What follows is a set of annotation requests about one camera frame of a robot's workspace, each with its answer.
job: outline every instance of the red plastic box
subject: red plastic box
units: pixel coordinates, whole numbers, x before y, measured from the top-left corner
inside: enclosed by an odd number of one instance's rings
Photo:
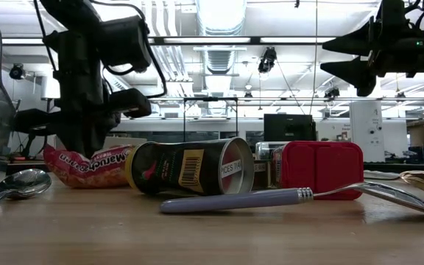
[[[276,181],[281,188],[306,188],[314,193],[332,191],[364,181],[361,148],[348,142],[293,141],[275,150]],[[342,191],[316,199],[357,199],[359,191]]]

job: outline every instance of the white ceiling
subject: white ceiling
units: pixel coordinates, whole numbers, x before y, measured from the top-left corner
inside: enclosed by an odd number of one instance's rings
[[[155,1],[153,2],[152,21],[150,28],[157,32]],[[377,10],[379,0],[324,0],[318,4],[318,21],[316,24],[316,3],[314,0],[301,0],[300,8],[294,8],[294,1],[248,0],[245,15],[243,35],[248,36],[340,36],[352,32],[363,25],[369,16]],[[194,0],[175,1],[176,27],[179,35],[197,35],[196,13]],[[128,8],[102,9],[102,16],[115,18],[133,15]],[[47,32],[63,30],[50,15],[42,10]],[[412,20],[420,13],[410,14]],[[39,38],[41,36],[38,20],[32,1],[0,0],[0,28],[5,38]],[[265,46],[244,46],[247,50],[238,52],[236,64],[231,73],[239,74],[233,77],[231,89],[237,96],[242,96],[244,86],[249,83],[252,90],[260,88],[257,75],[258,58],[263,54]],[[204,69],[201,64],[201,54],[193,51],[192,46],[183,46],[183,58],[192,80],[193,89],[199,91],[203,87],[203,77],[199,74]],[[286,82],[295,89],[298,96],[311,96],[311,90],[319,87],[332,76],[319,69],[318,64],[330,61],[352,60],[352,56],[323,51],[320,46],[276,46],[279,66],[276,65],[269,74],[269,79],[261,81],[262,96],[280,96],[288,91]],[[43,47],[5,46],[6,63],[24,63],[26,69],[38,74],[50,75],[51,67],[46,59],[46,50]],[[317,62],[317,73],[314,82],[314,62]],[[386,94],[393,96],[395,89],[410,88],[424,83],[424,74],[418,74],[414,79],[405,79],[402,74],[395,78],[395,74],[388,74],[381,80]],[[156,86],[158,74],[150,67],[143,74],[129,74],[124,81],[131,86]],[[341,80],[334,79],[341,90],[348,85]],[[424,96],[424,91],[418,91],[410,96]]]

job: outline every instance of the wooden table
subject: wooden table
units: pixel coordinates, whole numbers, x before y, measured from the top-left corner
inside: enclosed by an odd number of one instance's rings
[[[185,216],[158,213],[168,197],[54,178],[0,203],[0,264],[424,264],[424,214],[368,195]]]

